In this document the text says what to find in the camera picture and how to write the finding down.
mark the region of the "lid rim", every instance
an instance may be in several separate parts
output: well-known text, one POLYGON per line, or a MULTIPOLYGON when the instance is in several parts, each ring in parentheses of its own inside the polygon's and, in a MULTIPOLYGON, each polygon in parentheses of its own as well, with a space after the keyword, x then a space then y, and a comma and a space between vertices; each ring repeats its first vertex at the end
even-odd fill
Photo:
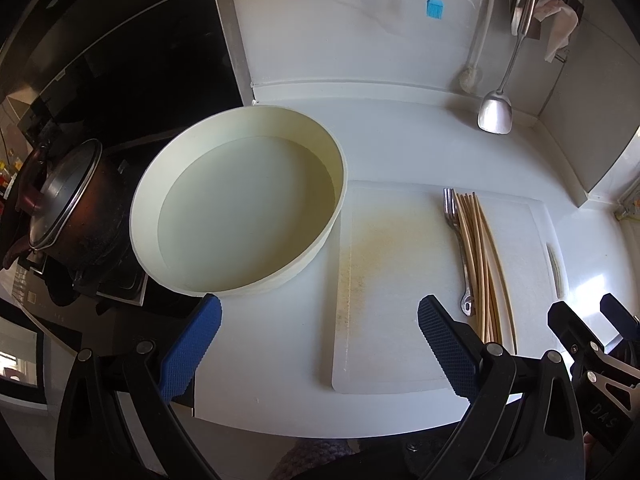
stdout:
POLYGON ((82 176, 82 179, 80 181, 80 184, 78 185, 78 188, 72 193, 71 198, 68 200, 68 202, 66 202, 65 206, 62 208, 62 211, 60 212, 58 217, 52 222, 49 229, 47 229, 47 231, 36 241, 32 240, 35 216, 31 217, 30 230, 29 230, 29 245, 31 249, 33 249, 34 251, 40 251, 42 249, 51 247, 58 240, 58 236, 60 235, 60 232, 66 225, 66 222, 69 220, 69 217, 71 216, 74 209, 76 208, 76 205, 78 205, 78 202, 82 198, 82 195, 84 194, 86 188, 89 186, 89 183, 91 182, 91 179, 94 176, 95 170, 97 169, 98 164, 100 163, 100 160, 102 158, 102 143, 98 139, 88 139, 74 149, 74 150, 78 150, 81 146, 84 146, 85 144, 89 144, 89 143, 94 145, 94 153, 84 172, 84 175, 82 176))

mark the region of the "knitted fabric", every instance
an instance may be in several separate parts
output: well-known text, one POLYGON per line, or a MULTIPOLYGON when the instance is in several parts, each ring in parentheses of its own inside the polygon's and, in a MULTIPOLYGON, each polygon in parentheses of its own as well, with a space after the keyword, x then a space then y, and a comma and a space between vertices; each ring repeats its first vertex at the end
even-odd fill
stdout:
POLYGON ((290 480, 309 469, 352 454, 353 451, 346 440, 300 438, 296 445, 280 459, 268 480, 290 480))

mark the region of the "white cutting board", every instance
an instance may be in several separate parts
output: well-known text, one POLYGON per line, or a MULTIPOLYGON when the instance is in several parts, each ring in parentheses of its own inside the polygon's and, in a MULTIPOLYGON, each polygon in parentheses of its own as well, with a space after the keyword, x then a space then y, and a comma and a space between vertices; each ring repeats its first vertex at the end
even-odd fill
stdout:
MULTIPOLYGON (((546 313, 566 290, 551 218, 538 200, 476 193, 504 268, 518 354, 539 358, 558 348, 546 313)), ((420 300, 434 294, 453 319, 468 320, 460 310, 460 249, 444 218, 442 194, 437 186, 349 182, 340 220, 332 377, 337 392, 393 394, 450 387, 416 317, 420 300)), ((513 352, 505 306, 498 308, 505 347, 513 352)))

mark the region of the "round container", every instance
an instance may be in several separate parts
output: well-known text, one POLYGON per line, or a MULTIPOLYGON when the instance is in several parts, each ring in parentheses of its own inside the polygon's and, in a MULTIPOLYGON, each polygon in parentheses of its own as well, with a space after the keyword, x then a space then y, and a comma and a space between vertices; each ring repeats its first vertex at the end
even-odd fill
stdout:
POLYGON ((131 205, 133 250, 175 292, 267 291, 321 249, 346 183, 340 146, 314 120, 273 106, 228 110, 146 169, 131 205))

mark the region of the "fork handle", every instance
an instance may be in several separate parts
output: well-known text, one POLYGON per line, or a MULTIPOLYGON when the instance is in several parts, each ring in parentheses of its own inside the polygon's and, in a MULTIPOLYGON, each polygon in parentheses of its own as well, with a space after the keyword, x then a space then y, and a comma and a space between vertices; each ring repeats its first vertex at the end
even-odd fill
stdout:
POLYGON ((474 298, 471 295, 471 284, 469 283, 469 268, 466 262, 465 244, 462 241, 462 235, 456 230, 458 244, 460 245, 460 256, 462 257, 462 272, 465 277, 465 293, 460 300, 460 310, 465 316, 474 314, 474 298))

